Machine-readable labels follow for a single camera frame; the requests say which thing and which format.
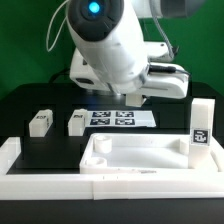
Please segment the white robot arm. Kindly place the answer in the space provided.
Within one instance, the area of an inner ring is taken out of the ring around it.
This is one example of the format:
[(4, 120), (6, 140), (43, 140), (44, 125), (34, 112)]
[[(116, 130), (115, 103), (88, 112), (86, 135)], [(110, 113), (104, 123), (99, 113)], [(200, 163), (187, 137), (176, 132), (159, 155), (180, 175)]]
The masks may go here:
[(76, 45), (71, 79), (116, 94), (184, 98), (189, 75), (172, 63), (166, 40), (146, 42), (141, 18), (185, 18), (206, 0), (70, 0), (67, 24)]

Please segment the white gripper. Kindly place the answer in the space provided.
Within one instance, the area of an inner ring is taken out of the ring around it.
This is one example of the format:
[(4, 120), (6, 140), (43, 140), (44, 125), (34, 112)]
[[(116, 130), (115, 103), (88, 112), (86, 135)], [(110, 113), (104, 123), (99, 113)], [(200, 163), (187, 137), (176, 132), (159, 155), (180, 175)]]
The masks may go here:
[(148, 61), (143, 42), (84, 42), (76, 44), (70, 78), (85, 89), (184, 98), (188, 77), (150, 72), (154, 65)]

